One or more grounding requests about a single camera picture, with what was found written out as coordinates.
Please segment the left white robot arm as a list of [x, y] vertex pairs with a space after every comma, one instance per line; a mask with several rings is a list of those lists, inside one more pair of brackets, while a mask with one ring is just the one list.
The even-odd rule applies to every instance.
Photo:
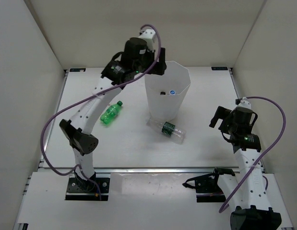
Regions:
[[153, 35], [140, 35], [130, 38], [124, 51], [113, 56], [101, 72], [101, 78], [93, 93], [101, 92], [86, 102], [69, 120], [61, 120], [59, 126], [69, 140], [74, 152], [75, 162], [80, 168], [75, 170], [78, 185], [85, 192], [95, 187], [95, 171], [93, 168], [93, 151], [98, 139], [91, 132], [98, 118], [108, 104], [125, 87], [125, 83], [146, 70], [155, 61]]

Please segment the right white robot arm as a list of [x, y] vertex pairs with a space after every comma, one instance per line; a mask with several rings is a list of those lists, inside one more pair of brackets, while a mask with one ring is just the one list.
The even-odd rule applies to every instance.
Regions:
[[282, 223], [280, 213], [273, 211], [266, 193], [266, 180], [259, 159], [261, 143], [252, 133], [257, 118], [251, 104], [243, 99], [233, 110], [218, 107], [210, 122], [210, 127], [215, 127], [216, 122], [222, 120], [219, 130], [230, 136], [225, 140], [233, 146], [241, 179], [233, 170], [217, 167], [212, 173], [193, 177], [195, 185], [188, 181], [183, 183], [184, 187], [193, 189], [199, 183], [208, 184], [211, 196], [222, 193], [226, 200], [220, 210], [230, 208], [233, 230], [276, 230]]

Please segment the green plastic soda bottle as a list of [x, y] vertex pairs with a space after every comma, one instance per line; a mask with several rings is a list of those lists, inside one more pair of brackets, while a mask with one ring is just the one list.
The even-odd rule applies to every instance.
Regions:
[[110, 105], [107, 110], [100, 116], [100, 121], [108, 126], [120, 113], [123, 106], [122, 101], [118, 101], [116, 104]]

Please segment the clear bottle green label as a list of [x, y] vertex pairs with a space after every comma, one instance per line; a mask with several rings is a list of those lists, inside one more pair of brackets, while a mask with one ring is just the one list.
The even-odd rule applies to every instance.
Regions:
[[154, 120], [151, 117], [146, 119], [146, 124], [156, 133], [161, 134], [176, 144], [182, 144], [186, 131], [168, 121]]

